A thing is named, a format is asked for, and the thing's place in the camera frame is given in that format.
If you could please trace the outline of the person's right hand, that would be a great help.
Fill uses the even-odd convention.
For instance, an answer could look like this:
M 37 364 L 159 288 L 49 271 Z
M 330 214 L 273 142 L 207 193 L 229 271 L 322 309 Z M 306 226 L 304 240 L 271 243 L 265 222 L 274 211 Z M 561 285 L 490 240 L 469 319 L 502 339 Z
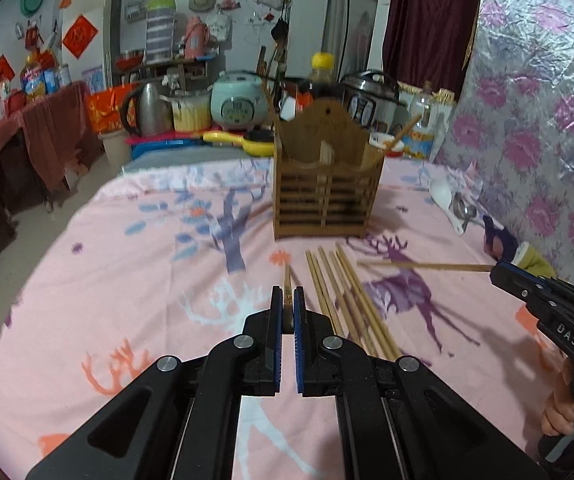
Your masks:
M 574 430 L 574 399 L 571 392 L 573 373 L 573 363 L 567 358 L 556 377 L 554 390 L 546 399 L 541 419 L 544 436 L 567 436 Z

